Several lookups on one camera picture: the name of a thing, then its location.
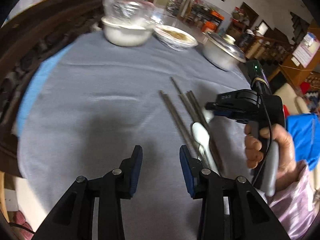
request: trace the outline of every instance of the metal screw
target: metal screw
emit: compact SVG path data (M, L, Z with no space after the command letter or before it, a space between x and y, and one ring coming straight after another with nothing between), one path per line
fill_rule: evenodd
M84 176L78 176L76 178L76 182L80 183L80 182L83 182L85 180L85 177Z
M246 179L245 177L243 177L243 176L239 176L239 177L238 177L238 181L239 181L240 183L245 183L245 182L247 181L247 179Z
M121 174L121 169L114 169L113 171L112 171L112 174L113 175L119 175L119 174Z
M211 173L211 171L209 169L202 169L201 172L204 175L209 175Z

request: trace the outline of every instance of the black cable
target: black cable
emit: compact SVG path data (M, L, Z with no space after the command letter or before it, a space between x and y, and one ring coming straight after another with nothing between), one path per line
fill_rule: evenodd
M22 226L22 225L19 225L19 224L17 224L17 223L9 222L8 224L9 224L9 226L11 226L11 227L21 228L21 229L24 229L24 230L28 231L29 233L35 234L34 231L32 231L32 230L30 230L29 228L26 228L26 227L24 227L24 226Z
M264 158L263 161L262 161L262 164L261 164L261 166L260 166L260 168L259 168L259 170L258 170L257 176L255 177L254 181L252 182L252 186L254 186L255 182L257 181L257 178L258 178L258 176L259 176L259 174L260 174L260 171L262 170L262 167L263 167L264 163L266 162L266 158L267 158L267 156L268 156L268 153L269 153L269 151L270 151L271 144L272 144L272 126L271 126L271 121L270 121L270 118L269 118L269 115L268 115L268 112L267 112L267 108L266 108L266 105L265 105L265 103L264 103L262 94L259 94L259 96L260 96L262 106L263 106L264 111L265 111L266 116L267 116L268 126L269 126L269 131L270 131L270 139L269 139L269 145L268 145L268 148L267 148L266 156L265 156L265 158Z

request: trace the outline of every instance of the gray tablecloth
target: gray tablecloth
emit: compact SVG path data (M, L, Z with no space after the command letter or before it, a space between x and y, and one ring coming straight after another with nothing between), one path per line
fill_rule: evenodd
M249 88L238 68L225 72L199 49L177 52L154 37L136 48L114 46L102 32L75 42L49 76L19 141L20 169L47 211L77 176L101 177L141 145L137 192L121 202L126 238L196 238L201 200L187 193L179 162L184 142L158 95L170 94L190 125L170 76L201 104ZM250 178L243 125L223 117L210 125L227 177Z

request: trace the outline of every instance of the human hand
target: human hand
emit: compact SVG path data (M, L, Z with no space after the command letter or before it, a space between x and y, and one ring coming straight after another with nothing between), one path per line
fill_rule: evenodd
M247 156L247 167L254 169L263 159L263 153L260 152L262 143L254 138L251 133L251 126L244 127L244 133L247 135L244 139L245 155ZM269 128L260 130L260 135L269 138ZM290 184L298 180L299 170L295 161L294 143L291 135L279 124L272 126L273 140L279 144L279 167L276 176L276 191L287 188Z

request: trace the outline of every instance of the wrist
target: wrist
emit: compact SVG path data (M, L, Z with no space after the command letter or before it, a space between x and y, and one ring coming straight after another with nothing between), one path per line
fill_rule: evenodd
M300 170L295 161L292 161L284 169L278 170L276 178L276 191L281 191L299 180Z

